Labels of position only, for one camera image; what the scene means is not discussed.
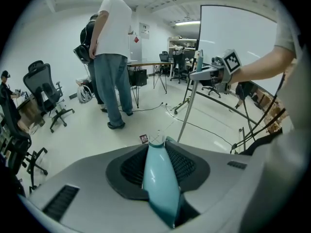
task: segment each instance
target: white floor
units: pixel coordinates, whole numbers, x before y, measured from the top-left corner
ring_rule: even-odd
[[[42,147],[48,150],[47,154],[42,154],[37,164],[48,171],[48,176],[35,168],[35,184],[44,183],[47,179],[57,174],[73,162],[91,155],[96,155],[108,151],[113,151],[127,146],[141,144],[140,135],[148,134],[152,139],[157,139],[159,135],[170,136],[177,140],[182,122],[173,118],[171,108],[182,102],[187,83],[182,81],[169,81],[167,78],[168,93],[158,81],[153,89],[152,77],[148,79],[148,84],[140,89],[139,110],[157,107],[164,102],[159,108],[151,111],[134,112],[132,116],[122,113],[122,118],[126,123],[122,130],[111,130],[107,127],[108,117],[103,113],[93,98],[86,104],[80,104],[77,99],[68,100],[67,108],[75,110],[75,114],[68,113],[65,122],[67,127],[61,123],[54,126],[54,133],[50,132],[52,120],[46,115],[46,123],[32,135],[32,146],[29,152],[38,152]],[[215,93],[211,93],[213,98],[219,99]],[[133,98],[133,110],[137,110]],[[234,107],[238,99],[233,95],[222,94],[219,99],[223,103]],[[165,109],[165,104],[172,115]],[[183,120],[186,114],[188,104],[179,109],[178,119]],[[258,121],[263,112],[258,109],[250,98],[246,99],[247,111],[251,119]],[[239,110],[245,114],[243,106]],[[200,95],[196,95],[191,110],[189,123],[195,124],[201,128],[207,129],[221,137],[230,144],[239,142],[242,139],[242,133],[239,132],[244,127],[245,133],[249,132],[247,120],[237,113],[230,112],[224,106],[215,103]],[[257,137],[262,137],[267,133],[263,131]],[[181,143],[202,148],[205,150],[229,153],[231,146],[220,137],[187,124]],[[23,179],[23,185],[26,193],[29,192],[30,175],[26,169],[21,167],[18,178]]]

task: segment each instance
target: seated person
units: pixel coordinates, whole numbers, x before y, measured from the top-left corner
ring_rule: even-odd
[[[9,87],[6,85],[6,82],[8,78],[10,77],[8,71],[3,71],[1,74],[1,85],[0,85],[0,96],[2,99],[6,99],[7,95],[9,96],[9,103],[12,108],[12,114],[14,115],[15,119],[17,120],[17,125],[21,130],[28,133],[29,128],[26,126],[26,124],[21,120],[21,116],[13,102],[13,99],[17,99],[20,97],[20,94],[12,92]]]

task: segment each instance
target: whiteboard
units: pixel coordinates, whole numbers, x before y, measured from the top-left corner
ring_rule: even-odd
[[[226,6],[202,5],[199,50],[204,63],[227,49],[235,49],[242,65],[250,64],[269,53],[276,40],[276,23],[255,13]],[[282,74],[252,81],[273,96]]]

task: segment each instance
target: human arm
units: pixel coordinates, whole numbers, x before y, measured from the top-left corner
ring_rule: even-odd
[[[277,10],[276,42],[273,50],[253,63],[241,67],[232,75],[230,83],[262,80],[285,71],[295,55],[293,35],[287,16]]]
[[[275,46],[267,55],[236,71],[230,83],[272,78],[284,72],[294,57],[295,53],[291,50]]]
[[[96,51],[96,45],[97,45],[97,39],[105,26],[105,23],[107,22],[109,13],[107,11],[100,11],[97,20],[94,25],[94,30],[92,34],[91,44],[89,47],[89,56],[92,59],[95,59],[95,51]]]

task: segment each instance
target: black box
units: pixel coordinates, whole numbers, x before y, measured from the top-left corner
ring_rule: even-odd
[[[141,69],[139,71],[128,71],[130,84],[132,86],[144,86],[147,84],[147,70]]]

